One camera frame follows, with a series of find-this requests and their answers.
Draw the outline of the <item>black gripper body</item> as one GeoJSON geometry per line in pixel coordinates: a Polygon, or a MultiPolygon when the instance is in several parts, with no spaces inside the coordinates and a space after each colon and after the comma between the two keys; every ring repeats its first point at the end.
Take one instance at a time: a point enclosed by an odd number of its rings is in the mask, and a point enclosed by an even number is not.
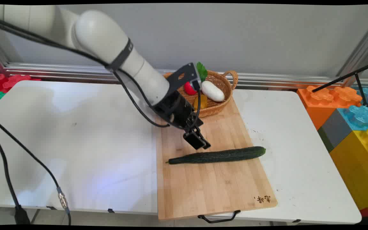
{"type": "Polygon", "coordinates": [[[203,125],[193,106],[179,93],[174,92],[152,106],[165,121],[182,130],[190,130],[203,125]]]}

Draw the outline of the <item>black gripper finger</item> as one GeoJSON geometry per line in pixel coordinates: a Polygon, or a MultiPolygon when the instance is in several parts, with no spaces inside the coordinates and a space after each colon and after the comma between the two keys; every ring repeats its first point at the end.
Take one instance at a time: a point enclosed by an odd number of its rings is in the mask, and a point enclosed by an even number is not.
{"type": "Polygon", "coordinates": [[[198,127],[193,127],[191,130],[183,134],[184,140],[186,140],[195,150],[203,148],[203,143],[198,137],[198,127]]]}
{"type": "Polygon", "coordinates": [[[202,141],[203,143],[203,149],[207,150],[211,145],[210,143],[203,137],[203,135],[201,134],[201,130],[198,127],[198,137],[199,139],[202,141]]]}

